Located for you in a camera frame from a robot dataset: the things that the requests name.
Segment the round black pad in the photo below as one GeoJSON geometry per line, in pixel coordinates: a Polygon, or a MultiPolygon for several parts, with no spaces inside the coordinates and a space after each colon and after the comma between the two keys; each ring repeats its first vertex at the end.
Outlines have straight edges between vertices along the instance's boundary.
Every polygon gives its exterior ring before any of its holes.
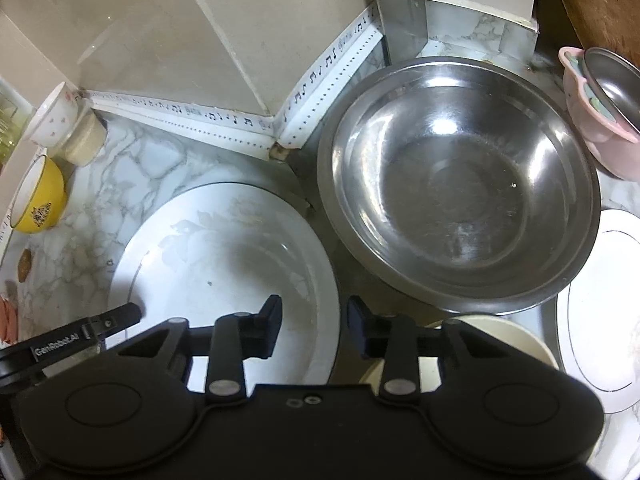
{"type": "Polygon", "coordinates": [[[75,470],[151,460],[185,435],[195,415],[184,384],[145,358],[94,358],[18,400],[34,454],[75,470]]]}
{"type": "Polygon", "coordinates": [[[586,460],[604,416],[583,384],[535,360],[475,360],[433,393],[428,417],[462,458],[542,472],[586,460]]]}

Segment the pink pot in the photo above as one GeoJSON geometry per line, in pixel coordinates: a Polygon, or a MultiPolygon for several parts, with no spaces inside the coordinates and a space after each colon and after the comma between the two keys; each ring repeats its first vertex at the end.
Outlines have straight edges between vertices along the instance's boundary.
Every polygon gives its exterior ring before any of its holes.
{"type": "Polygon", "coordinates": [[[591,105],[587,80],[567,55],[581,58],[584,51],[566,46],[558,57],[564,66],[564,94],[569,115],[593,156],[611,173],[640,182],[640,137],[630,124],[619,124],[591,105]]]}

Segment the white plate with gray rim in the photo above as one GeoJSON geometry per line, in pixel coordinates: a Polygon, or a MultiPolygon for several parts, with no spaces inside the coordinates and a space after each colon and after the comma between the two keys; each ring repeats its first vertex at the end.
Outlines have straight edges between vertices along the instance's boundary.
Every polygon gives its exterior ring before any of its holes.
{"type": "Polygon", "coordinates": [[[604,210],[584,267],[558,294],[565,371],[590,387],[605,413],[640,401],[640,219],[604,210]]]}
{"type": "MultiPolygon", "coordinates": [[[[233,312],[258,312],[282,297],[282,328],[267,360],[244,362],[247,392],[258,383],[324,384],[338,345],[334,273],[309,224],[289,204],[244,184],[210,184],[175,197],[127,245],[109,308],[132,301],[140,323],[107,339],[107,348],[171,317],[191,327],[233,312]]],[[[202,392],[207,358],[196,357],[188,382],[202,392]]]]}

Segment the yellow bowl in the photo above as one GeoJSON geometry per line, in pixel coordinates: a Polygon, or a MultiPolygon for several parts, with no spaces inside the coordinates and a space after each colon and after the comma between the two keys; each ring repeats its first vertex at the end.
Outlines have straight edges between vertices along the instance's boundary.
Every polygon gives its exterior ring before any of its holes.
{"type": "Polygon", "coordinates": [[[37,233],[58,222],[66,205],[65,181],[48,156],[34,161],[25,174],[11,209],[11,227],[37,233]]]}

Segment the food scrap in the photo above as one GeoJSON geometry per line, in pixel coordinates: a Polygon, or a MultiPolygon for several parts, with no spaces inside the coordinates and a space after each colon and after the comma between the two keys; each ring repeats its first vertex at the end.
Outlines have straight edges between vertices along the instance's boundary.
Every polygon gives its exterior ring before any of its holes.
{"type": "Polygon", "coordinates": [[[18,281],[24,283],[31,270],[31,251],[25,249],[18,261],[18,281]]]}
{"type": "Polygon", "coordinates": [[[0,298],[0,339],[4,343],[18,341],[18,311],[11,301],[0,298]]]}

